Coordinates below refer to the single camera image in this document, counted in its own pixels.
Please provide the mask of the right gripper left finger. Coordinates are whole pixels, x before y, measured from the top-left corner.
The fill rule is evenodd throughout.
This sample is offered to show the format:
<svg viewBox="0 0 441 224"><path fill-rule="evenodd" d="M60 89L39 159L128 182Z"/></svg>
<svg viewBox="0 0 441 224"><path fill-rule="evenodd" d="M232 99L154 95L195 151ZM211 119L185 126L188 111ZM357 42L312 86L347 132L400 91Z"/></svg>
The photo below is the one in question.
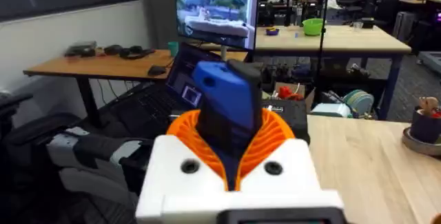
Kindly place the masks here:
<svg viewBox="0 0 441 224"><path fill-rule="evenodd" d="M137 223L215 223L225 170L196 130L199 110L154 139L135 211Z"/></svg>

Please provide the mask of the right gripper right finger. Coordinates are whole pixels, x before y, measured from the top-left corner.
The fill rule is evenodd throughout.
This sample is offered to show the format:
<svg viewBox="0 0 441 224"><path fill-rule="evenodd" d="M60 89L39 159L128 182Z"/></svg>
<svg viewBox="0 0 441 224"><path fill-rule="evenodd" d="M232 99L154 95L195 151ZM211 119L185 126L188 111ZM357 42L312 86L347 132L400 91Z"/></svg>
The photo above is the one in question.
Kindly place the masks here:
<svg viewBox="0 0 441 224"><path fill-rule="evenodd" d="M239 192L310 193L321 188L306 141L295 137L275 112L262 109L262 126L242 156L236 179Z"/></svg>

